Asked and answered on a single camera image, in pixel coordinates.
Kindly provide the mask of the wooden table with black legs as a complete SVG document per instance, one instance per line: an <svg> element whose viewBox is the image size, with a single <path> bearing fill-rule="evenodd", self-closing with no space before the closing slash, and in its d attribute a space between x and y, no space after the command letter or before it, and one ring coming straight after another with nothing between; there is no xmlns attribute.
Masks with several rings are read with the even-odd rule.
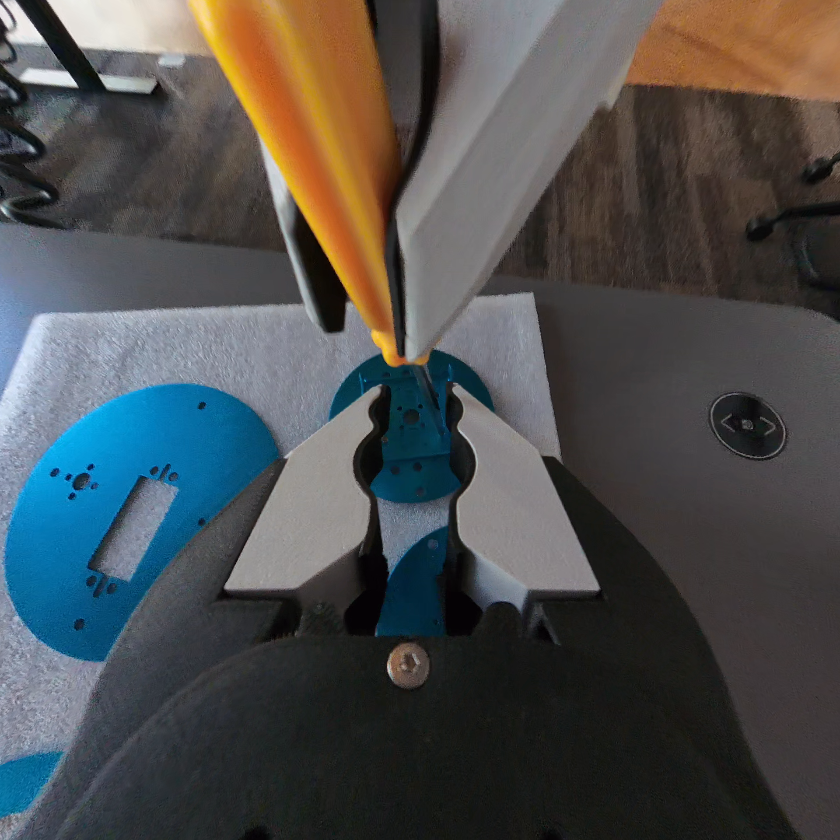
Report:
<svg viewBox="0 0 840 840"><path fill-rule="evenodd" d="M24 85L79 90L89 93L117 93L151 96L160 88L155 77L126 77L99 74L47 1L16 1L43 38L62 70L26 68L17 77Z"/></svg>

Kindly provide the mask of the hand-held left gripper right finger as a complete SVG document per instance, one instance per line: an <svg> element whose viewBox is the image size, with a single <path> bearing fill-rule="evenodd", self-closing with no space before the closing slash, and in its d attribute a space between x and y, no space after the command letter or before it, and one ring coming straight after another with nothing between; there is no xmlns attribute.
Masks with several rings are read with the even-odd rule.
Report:
<svg viewBox="0 0 840 840"><path fill-rule="evenodd" d="M458 584L480 609L588 599L601 586L540 452L461 385L448 387Z"/></svg>

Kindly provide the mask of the white foam sheet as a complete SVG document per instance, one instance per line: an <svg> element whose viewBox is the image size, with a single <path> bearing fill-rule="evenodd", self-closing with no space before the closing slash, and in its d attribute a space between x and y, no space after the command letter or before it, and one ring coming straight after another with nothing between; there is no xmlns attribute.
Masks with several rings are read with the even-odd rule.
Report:
<svg viewBox="0 0 840 840"><path fill-rule="evenodd" d="M343 380L373 354L356 319L332 337L302 306L127 311L39 316L2 400L2 763L62 751L55 772L9 838L144 837L140 824L105 803L102 776L161 709L201 695L237 657L289 640L300 623L346 634L349 613L291 599L244 598L224 585L290 453L328 421ZM147 387L205 385L254 410L279 458L220 511L164 569L101 662L71 658L41 643L18 617L7 591L5 542L18 494L32 468L67 429L112 399ZM460 488L419 503L376 499L386 564L406 533L443 527ZM130 575L169 506L173 491L140 480L92 567Z"/></svg>

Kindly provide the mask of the black office chair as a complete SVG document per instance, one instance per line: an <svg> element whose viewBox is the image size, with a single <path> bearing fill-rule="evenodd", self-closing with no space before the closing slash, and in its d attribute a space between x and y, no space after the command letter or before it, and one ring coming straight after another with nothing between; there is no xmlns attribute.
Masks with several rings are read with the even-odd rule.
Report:
<svg viewBox="0 0 840 840"><path fill-rule="evenodd" d="M776 228L782 228L800 284L837 295L838 218L837 199L788 206L769 216L751 218L745 227L745 238L758 243L769 238Z"/></svg>

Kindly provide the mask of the yellow handled screwdriver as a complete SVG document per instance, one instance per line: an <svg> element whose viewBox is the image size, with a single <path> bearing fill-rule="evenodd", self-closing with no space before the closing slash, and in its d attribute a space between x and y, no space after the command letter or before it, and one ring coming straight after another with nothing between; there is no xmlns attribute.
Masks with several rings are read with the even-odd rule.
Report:
<svg viewBox="0 0 840 840"><path fill-rule="evenodd" d="M396 209L438 92L438 5L421 2L421 93L401 162L371 2L199 1L194 18L371 338L407 364Z"/></svg>

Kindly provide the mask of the blue round plate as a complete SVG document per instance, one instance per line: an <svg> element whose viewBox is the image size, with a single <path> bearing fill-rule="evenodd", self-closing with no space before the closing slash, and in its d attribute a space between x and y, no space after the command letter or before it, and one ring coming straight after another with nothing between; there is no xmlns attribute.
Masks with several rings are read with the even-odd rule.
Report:
<svg viewBox="0 0 840 840"><path fill-rule="evenodd" d="M376 637L442 637L448 528L417 540L396 563L386 583Z"/></svg>

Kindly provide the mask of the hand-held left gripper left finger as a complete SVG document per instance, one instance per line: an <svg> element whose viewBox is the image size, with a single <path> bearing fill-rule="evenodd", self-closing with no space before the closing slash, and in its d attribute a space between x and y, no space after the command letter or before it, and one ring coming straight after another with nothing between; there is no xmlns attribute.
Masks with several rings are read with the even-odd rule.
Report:
<svg viewBox="0 0 840 840"><path fill-rule="evenodd" d="M362 394L288 456L224 591L346 612L384 591L387 566L372 489L384 465L387 386Z"/></svg>

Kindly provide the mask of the round black desk control panel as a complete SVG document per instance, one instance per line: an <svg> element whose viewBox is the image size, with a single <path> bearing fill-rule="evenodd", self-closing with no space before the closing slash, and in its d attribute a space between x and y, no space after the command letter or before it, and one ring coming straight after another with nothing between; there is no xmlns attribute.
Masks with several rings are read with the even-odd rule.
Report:
<svg viewBox="0 0 840 840"><path fill-rule="evenodd" d="M719 444L744 459L773 459L788 442L781 415L762 398L748 392L716 397L709 407L708 423Z"/></svg>

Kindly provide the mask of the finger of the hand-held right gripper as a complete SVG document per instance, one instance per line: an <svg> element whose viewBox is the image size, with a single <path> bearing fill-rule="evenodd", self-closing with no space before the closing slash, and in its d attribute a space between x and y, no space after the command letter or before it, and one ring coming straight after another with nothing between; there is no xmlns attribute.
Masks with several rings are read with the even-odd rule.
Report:
<svg viewBox="0 0 840 840"><path fill-rule="evenodd" d="M265 141L260 150L278 224L310 320L325 333L344 330L347 292L298 206Z"/></svg>
<svg viewBox="0 0 840 840"><path fill-rule="evenodd" d="M416 363L483 288L600 109L658 1L384 2L413 144L387 217L396 348Z"/></svg>

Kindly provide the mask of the small blue plate with bracket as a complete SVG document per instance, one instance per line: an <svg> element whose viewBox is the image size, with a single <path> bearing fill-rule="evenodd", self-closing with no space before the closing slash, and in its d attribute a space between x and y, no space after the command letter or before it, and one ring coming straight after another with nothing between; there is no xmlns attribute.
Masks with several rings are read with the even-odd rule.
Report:
<svg viewBox="0 0 840 840"><path fill-rule="evenodd" d="M376 385L390 389L391 407L381 442L383 467L371 482L374 495L385 501L419 503L455 492L459 482L449 465L450 434L438 435L431 409L407 365L391 367L380 355L364 361L339 386L329 418Z"/></svg>

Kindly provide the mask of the blue oval plate with slot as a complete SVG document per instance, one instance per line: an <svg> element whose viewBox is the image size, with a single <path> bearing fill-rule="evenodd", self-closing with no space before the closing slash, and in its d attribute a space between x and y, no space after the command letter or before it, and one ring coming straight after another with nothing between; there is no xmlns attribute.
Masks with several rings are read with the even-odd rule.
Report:
<svg viewBox="0 0 840 840"><path fill-rule="evenodd" d="M205 385L167 384L104 403L71 425L32 468L7 527L5 578L41 643L102 662L174 557L279 458L259 415ZM173 491L141 536L128 576L93 561L140 480Z"/></svg>

